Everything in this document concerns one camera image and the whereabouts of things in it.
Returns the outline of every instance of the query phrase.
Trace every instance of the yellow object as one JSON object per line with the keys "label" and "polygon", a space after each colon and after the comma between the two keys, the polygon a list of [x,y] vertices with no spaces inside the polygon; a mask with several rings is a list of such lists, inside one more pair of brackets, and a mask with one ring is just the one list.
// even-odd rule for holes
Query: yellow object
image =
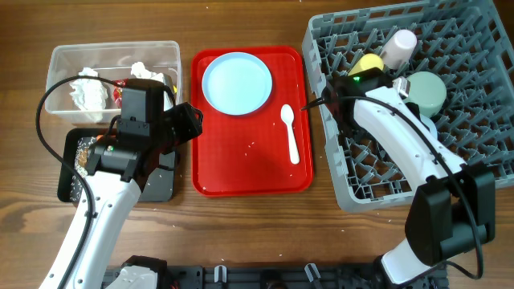
{"label": "yellow object", "polygon": [[375,55],[373,53],[369,53],[367,55],[364,55],[359,59],[357,64],[355,64],[354,67],[352,67],[352,70],[350,70],[350,73],[348,75],[354,75],[358,72],[368,70],[374,67],[380,68],[380,70],[384,69],[384,62],[380,58],[380,56]]}

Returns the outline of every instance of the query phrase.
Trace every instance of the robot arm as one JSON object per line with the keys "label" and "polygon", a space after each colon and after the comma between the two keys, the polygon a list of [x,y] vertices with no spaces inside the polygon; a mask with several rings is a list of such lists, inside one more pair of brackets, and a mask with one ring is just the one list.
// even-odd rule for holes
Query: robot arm
{"label": "robot arm", "polygon": [[[403,103],[402,96],[408,95],[409,85],[401,87],[398,85],[401,83],[393,82],[377,68],[338,77],[321,98],[306,107],[325,104],[345,136],[356,141],[363,137],[376,140],[416,192],[405,225],[406,239],[377,262],[388,287],[401,287],[448,258],[475,247],[475,236],[462,199],[451,203],[451,195],[460,197],[457,189],[470,204],[479,242],[490,242],[495,236],[494,175],[484,164],[468,166],[433,138],[413,113],[417,107]],[[451,176],[410,124],[397,113],[363,97],[388,104],[410,120],[442,157]],[[450,178],[458,182],[459,188],[453,186]]]}
{"label": "robot arm", "polygon": [[[65,288],[100,288],[121,227],[141,191],[162,189],[158,182],[164,178],[153,178],[156,181],[151,187],[147,180],[167,170],[163,163],[173,147],[202,133],[202,114],[188,103],[164,112],[165,89],[153,80],[128,80],[122,92],[123,108],[117,119],[116,136],[103,136],[89,148],[85,180],[96,212],[80,255],[64,280]],[[83,193],[54,265],[40,288],[58,288],[65,278],[86,224],[88,201]],[[162,282],[158,271],[165,264],[131,265],[111,288],[155,288]]]}
{"label": "robot arm", "polygon": [[[97,172],[94,176],[87,176],[86,182],[95,198],[96,217],[66,288],[100,288],[121,227],[141,195],[141,189],[133,179],[120,181],[120,175],[115,173]],[[83,195],[54,265],[40,288],[57,288],[61,282],[79,244],[87,209]]]}

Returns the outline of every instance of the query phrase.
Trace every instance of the white plate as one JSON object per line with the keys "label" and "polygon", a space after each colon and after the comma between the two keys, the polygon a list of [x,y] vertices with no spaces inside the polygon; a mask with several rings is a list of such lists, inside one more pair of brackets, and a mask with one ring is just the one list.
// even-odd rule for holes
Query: white plate
{"label": "white plate", "polygon": [[271,93],[271,73],[253,55],[231,52],[209,64],[202,79],[203,95],[219,112],[241,116],[260,108]]}

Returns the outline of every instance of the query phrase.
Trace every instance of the plastic container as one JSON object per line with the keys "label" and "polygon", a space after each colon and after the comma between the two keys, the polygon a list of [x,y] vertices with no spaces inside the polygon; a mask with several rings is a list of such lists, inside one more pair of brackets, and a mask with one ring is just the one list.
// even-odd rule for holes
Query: plastic container
{"label": "plastic container", "polygon": [[[174,41],[145,41],[129,43],[97,43],[62,45],[54,49],[48,68],[47,89],[58,81],[77,75],[84,67],[98,71],[110,80],[134,78],[131,66],[141,61],[146,69],[171,76],[177,87],[177,103],[182,100],[182,66],[180,49]],[[108,123],[120,109],[112,100],[112,86],[108,88],[107,107],[101,111],[81,111],[73,103],[69,85],[55,89],[45,102],[45,109],[73,124]]]}
{"label": "plastic container", "polygon": [[[496,188],[514,184],[514,50],[491,0],[425,0],[312,17],[302,43],[305,66],[317,97],[327,80],[347,75],[367,53],[401,29],[416,34],[409,63],[394,78],[418,71],[438,75],[447,104],[432,120],[439,141],[474,164],[483,161],[496,175]],[[340,134],[320,106],[325,152],[337,203],[349,212],[410,204],[414,193],[398,167],[377,144],[356,144]]]}

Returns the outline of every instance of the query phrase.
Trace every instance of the clear plastic container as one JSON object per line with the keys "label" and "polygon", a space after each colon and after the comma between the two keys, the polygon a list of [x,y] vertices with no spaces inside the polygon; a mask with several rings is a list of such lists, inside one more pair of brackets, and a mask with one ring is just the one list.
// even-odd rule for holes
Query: clear plastic container
{"label": "clear plastic container", "polygon": [[[129,43],[97,43],[62,45],[54,49],[48,68],[47,89],[62,79],[78,75],[84,67],[98,71],[110,80],[134,78],[131,66],[141,61],[146,69],[167,74],[177,87],[177,103],[182,101],[182,66],[180,49],[174,41],[146,41]],[[120,114],[112,99],[113,86],[108,88],[107,107],[99,111],[81,111],[73,103],[69,85],[61,85],[48,96],[45,109],[73,124],[108,123]]]}

